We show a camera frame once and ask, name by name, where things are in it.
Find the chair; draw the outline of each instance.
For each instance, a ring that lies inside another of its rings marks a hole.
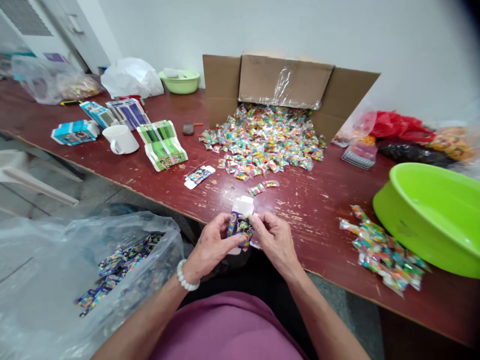
[[[73,207],[77,206],[79,201],[76,198],[58,191],[56,188],[47,185],[30,174],[29,165],[33,159],[35,159],[36,162],[41,163],[43,166],[52,169],[57,173],[76,181],[77,183],[83,183],[83,180],[79,177],[53,166],[35,155],[19,150],[0,151],[0,183],[20,184],[24,187],[48,195],[49,197],[57,199],[65,204]],[[12,214],[11,211],[6,210],[5,208],[0,207],[0,210]]]

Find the white mug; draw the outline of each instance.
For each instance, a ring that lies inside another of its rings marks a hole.
[[[114,154],[130,154],[138,150],[140,145],[126,125],[107,127],[101,132],[110,142],[110,149]]]

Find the red plastic bag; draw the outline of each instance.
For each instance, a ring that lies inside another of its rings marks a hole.
[[[435,134],[423,127],[421,120],[396,111],[377,111],[371,134],[376,138],[399,138],[410,141],[433,141]]]

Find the green plastic basin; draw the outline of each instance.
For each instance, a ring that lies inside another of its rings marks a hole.
[[[373,198],[383,226],[412,252],[448,272],[480,279],[480,182],[407,162]]]
[[[168,91],[174,94],[191,94],[197,90],[199,85],[200,74],[192,70],[178,70],[179,73],[184,75],[183,78],[171,78],[166,77],[164,72],[158,73],[160,79],[165,83]]]

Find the box flap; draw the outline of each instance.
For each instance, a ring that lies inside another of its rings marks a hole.
[[[203,55],[206,106],[210,128],[223,124],[238,107],[240,57]]]
[[[346,121],[379,76],[377,72],[336,67],[331,73],[319,111]]]
[[[321,108],[312,115],[315,132],[323,134],[329,143],[379,76],[376,72],[336,67],[323,94]]]
[[[316,110],[333,68],[318,62],[243,55],[238,100]]]
[[[239,96],[240,63],[240,57],[203,55],[206,96],[209,98],[237,99]]]

